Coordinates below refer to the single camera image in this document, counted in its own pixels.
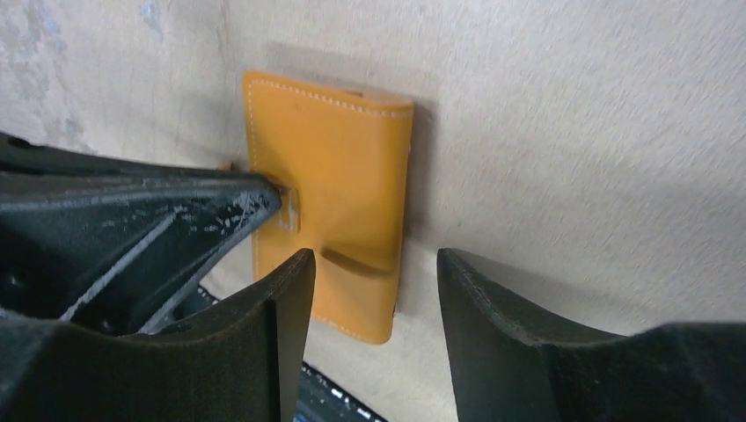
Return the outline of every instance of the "stitched edge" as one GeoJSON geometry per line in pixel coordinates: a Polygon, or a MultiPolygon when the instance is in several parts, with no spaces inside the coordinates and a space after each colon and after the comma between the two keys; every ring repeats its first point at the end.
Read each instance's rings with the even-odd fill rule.
{"type": "MultiPolygon", "coordinates": [[[[407,118],[407,117],[412,116],[412,112],[382,112],[380,110],[371,110],[368,108],[360,107],[358,105],[352,105],[344,101],[340,101],[338,99],[329,98],[321,94],[304,91],[299,88],[294,88],[286,84],[279,84],[277,82],[267,81],[266,79],[253,79],[251,82],[249,82],[248,98],[249,98],[249,126],[251,129],[251,133],[249,134],[250,136],[249,143],[251,143],[252,161],[253,161],[253,166],[255,170],[259,168],[259,159],[257,158],[257,153],[256,153],[257,142],[256,142],[256,132],[254,130],[254,108],[253,108],[253,98],[252,98],[253,87],[255,83],[271,86],[273,88],[277,88],[277,89],[281,89],[285,91],[294,92],[298,95],[303,95],[304,97],[318,99],[318,100],[324,101],[326,103],[329,103],[335,106],[340,106],[342,108],[348,109],[356,113],[363,113],[363,114],[368,114],[368,115],[376,116],[376,117],[388,117],[388,118],[393,118],[393,119],[401,119],[401,118],[407,118]]],[[[259,273],[259,230],[258,229],[252,233],[252,250],[253,250],[253,256],[254,256],[254,274],[256,275],[259,273]]],[[[376,341],[374,341],[373,339],[361,336],[360,334],[349,330],[347,327],[337,324],[335,321],[329,318],[326,318],[314,312],[311,312],[311,316],[321,321],[324,324],[331,325],[333,328],[339,331],[342,331],[343,333],[347,334],[349,337],[357,338],[359,340],[362,340],[368,343],[376,343],[376,341]]]]}

